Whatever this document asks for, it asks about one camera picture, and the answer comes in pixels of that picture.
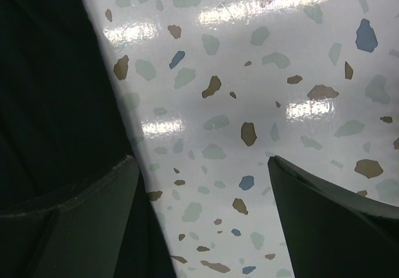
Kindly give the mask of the black t-shirt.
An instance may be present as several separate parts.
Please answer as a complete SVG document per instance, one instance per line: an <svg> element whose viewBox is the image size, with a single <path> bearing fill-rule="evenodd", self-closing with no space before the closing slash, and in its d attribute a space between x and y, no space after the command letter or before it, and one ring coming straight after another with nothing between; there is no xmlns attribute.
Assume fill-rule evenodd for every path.
<svg viewBox="0 0 399 278"><path fill-rule="evenodd" d="M131 154L82 0L1 0L1 209Z"/></svg>

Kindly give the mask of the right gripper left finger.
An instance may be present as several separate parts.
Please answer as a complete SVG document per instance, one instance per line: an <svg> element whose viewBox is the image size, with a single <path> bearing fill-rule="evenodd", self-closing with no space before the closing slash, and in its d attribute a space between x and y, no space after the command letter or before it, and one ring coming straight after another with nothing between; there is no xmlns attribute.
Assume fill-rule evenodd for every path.
<svg viewBox="0 0 399 278"><path fill-rule="evenodd" d="M126 156L101 178L1 211L1 277L113 277L138 176Z"/></svg>

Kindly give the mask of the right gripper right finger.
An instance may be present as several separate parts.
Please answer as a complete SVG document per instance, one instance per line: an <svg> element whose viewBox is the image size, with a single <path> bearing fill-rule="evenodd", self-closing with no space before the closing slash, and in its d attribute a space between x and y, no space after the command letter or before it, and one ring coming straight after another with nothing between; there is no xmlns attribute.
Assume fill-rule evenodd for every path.
<svg viewBox="0 0 399 278"><path fill-rule="evenodd" d="M398 207L267 162L296 277L398 277Z"/></svg>

